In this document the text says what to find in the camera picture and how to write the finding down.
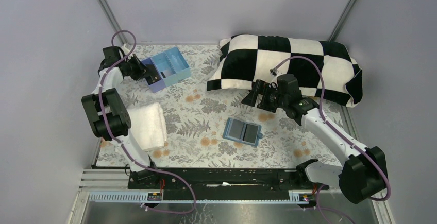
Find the black VIP credit card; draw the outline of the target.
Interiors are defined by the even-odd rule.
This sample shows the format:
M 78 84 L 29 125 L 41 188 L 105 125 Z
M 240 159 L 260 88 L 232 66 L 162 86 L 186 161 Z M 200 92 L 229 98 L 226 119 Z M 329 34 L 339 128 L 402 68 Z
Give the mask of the black VIP credit card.
M 148 85 L 152 85 L 161 80 L 160 75 L 154 71 L 148 71 L 144 75 L 144 79 L 146 80 Z

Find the blue card holder wallet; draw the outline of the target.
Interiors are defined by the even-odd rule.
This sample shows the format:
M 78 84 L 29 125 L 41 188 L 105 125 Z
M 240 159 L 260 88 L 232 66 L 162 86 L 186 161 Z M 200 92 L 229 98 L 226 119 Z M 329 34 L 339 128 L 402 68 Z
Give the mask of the blue card holder wallet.
M 222 137 L 226 140 L 257 147 L 263 138 L 261 128 L 261 125 L 229 117 Z

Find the black and white checkered pillow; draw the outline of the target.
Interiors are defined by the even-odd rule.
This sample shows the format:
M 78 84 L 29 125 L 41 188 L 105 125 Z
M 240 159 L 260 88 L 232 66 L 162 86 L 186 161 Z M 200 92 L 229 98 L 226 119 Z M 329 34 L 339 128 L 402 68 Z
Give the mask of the black and white checkered pillow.
M 304 96 L 320 97 L 346 107 L 363 98 L 363 70 L 338 42 L 280 36 L 234 35 L 219 42 L 221 56 L 207 91 L 250 90 L 256 80 L 272 82 L 270 70 L 293 74 Z

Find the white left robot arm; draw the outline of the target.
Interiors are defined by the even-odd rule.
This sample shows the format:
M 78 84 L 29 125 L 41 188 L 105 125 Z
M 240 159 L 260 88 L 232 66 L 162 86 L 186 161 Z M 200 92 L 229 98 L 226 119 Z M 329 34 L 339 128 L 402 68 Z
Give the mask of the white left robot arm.
M 151 178 L 156 174 L 156 165 L 133 136 L 132 121 L 116 89 L 125 77 L 135 81 L 149 77 L 150 68 L 118 46 L 103 48 L 103 54 L 99 82 L 92 94 L 81 99 L 88 122 L 96 137 L 109 141 L 127 160 L 131 182 Z

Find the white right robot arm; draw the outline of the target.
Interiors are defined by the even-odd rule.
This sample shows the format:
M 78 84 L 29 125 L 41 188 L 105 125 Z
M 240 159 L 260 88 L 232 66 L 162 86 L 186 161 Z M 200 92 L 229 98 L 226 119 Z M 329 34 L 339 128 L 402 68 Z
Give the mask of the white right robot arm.
M 320 161 L 304 164 L 308 181 L 338 188 L 355 204 L 373 199 L 382 190 L 390 196 L 384 152 L 354 139 L 325 115 L 321 104 L 303 97 L 294 75 L 280 75 L 272 83 L 257 80 L 241 103 L 272 113 L 282 109 L 288 118 L 313 133 L 336 156 L 340 166 Z

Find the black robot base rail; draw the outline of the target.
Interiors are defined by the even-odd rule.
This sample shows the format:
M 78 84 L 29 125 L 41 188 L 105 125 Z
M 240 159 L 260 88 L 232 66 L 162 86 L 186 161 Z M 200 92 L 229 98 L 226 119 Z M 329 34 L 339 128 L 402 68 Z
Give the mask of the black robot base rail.
M 195 198 L 198 191 L 216 192 L 217 189 L 247 192 L 251 195 L 264 191 L 298 191 L 312 193 L 320 183 L 310 182 L 301 169 L 249 168 L 162 168 L 161 173 L 145 180 L 128 181 L 129 189 L 163 192 L 189 192 Z

